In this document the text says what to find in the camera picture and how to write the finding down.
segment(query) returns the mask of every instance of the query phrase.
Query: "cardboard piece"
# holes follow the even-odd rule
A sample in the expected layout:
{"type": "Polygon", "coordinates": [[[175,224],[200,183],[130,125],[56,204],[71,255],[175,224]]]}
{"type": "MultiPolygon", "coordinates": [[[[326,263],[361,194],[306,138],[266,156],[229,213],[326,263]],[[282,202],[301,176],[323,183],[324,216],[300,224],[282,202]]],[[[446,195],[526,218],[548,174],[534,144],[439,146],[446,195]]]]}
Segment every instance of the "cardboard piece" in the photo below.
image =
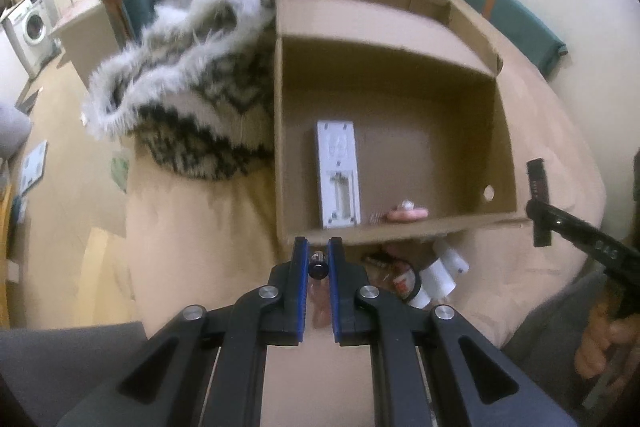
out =
{"type": "Polygon", "coordinates": [[[516,211],[501,60],[445,0],[276,0],[278,237],[380,243],[469,229],[516,211]],[[362,223],[323,230],[315,127],[353,121],[362,223]],[[494,192],[488,201],[487,187],[494,192]],[[402,200],[419,223],[370,225],[402,200]]]}

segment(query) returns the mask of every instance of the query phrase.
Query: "metal bolt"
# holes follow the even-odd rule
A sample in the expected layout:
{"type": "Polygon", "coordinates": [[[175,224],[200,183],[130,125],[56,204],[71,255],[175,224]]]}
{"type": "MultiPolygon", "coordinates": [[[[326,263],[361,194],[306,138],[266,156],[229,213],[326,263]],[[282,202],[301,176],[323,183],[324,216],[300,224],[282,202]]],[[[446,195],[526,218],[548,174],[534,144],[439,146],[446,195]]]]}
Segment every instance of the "metal bolt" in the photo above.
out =
{"type": "Polygon", "coordinates": [[[204,317],[205,311],[206,310],[202,306],[192,304],[182,310],[182,317],[184,317],[184,320],[186,321],[197,321],[204,317]]]}
{"type": "Polygon", "coordinates": [[[278,293],[276,286],[261,286],[258,290],[258,295],[263,299],[273,299],[278,296],[278,293]]]}
{"type": "Polygon", "coordinates": [[[380,290],[375,286],[366,285],[360,288],[360,295],[366,299],[375,299],[378,295],[380,295],[380,290]]]}
{"type": "Polygon", "coordinates": [[[436,317],[442,319],[443,321],[448,321],[453,318],[453,315],[456,314],[456,311],[446,304],[442,304],[436,308],[436,317]]]}

